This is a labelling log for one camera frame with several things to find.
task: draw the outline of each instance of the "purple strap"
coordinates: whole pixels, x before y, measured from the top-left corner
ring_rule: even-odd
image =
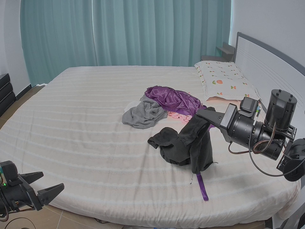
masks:
[[[208,198],[208,195],[207,195],[207,192],[206,192],[206,188],[204,187],[204,183],[203,183],[203,180],[202,180],[201,173],[199,172],[196,175],[197,175],[197,180],[198,180],[198,183],[199,183],[199,186],[200,186],[200,190],[201,190],[203,200],[208,201],[209,198]]]

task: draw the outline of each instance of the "striped bed sheet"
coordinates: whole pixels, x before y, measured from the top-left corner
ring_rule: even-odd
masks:
[[[124,108],[150,86],[169,86],[204,99],[195,67],[103,66],[68,68],[25,102],[0,130],[1,161],[19,173],[43,171],[35,190],[63,182],[51,205],[123,225],[204,228],[265,220],[289,213],[300,182],[268,177],[249,155],[232,155],[217,128],[210,131],[212,164],[202,172],[204,201],[190,166],[162,159],[149,137],[185,124],[167,118],[141,130],[121,123]],[[226,101],[203,104],[225,112]],[[232,144],[234,151],[245,148]],[[273,174],[277,162],[255,155]]]

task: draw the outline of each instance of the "floor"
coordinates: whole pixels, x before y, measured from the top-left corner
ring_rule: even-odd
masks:
[[[13,113],[30,97],[35,95],[44,86],[35,86],[0,117],[0,128],[13,115]],[[47,205],[40,211],[27,211],[11,214],[8,222],[0,222],[0,228],[4,228],[14,218],[25,217],[30,219],[36,229],[122,229],[124,226],[114,223],[100,224],[94,218],[77,215],[53,206]],[[34,229],[32,223],[24,218],[14,220],[6,229],[21,229],[27,227]],[[264,221],[256,221],[248,224],[237,224],[231,227],[213,227],[209,229],[264,229]]]

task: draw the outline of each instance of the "teal curtain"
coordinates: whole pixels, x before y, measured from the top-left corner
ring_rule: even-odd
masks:
[[[193,66],[229,40],[231,0],[21,0],[32,85],[69,67]]]

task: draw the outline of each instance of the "floral pillowcase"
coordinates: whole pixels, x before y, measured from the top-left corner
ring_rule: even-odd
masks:
[[[243,100],[244,97],[260,99],[257,90],[233,62],[200,61],[195,67],[205,91],[205,101],[210,97],[227,100]]]

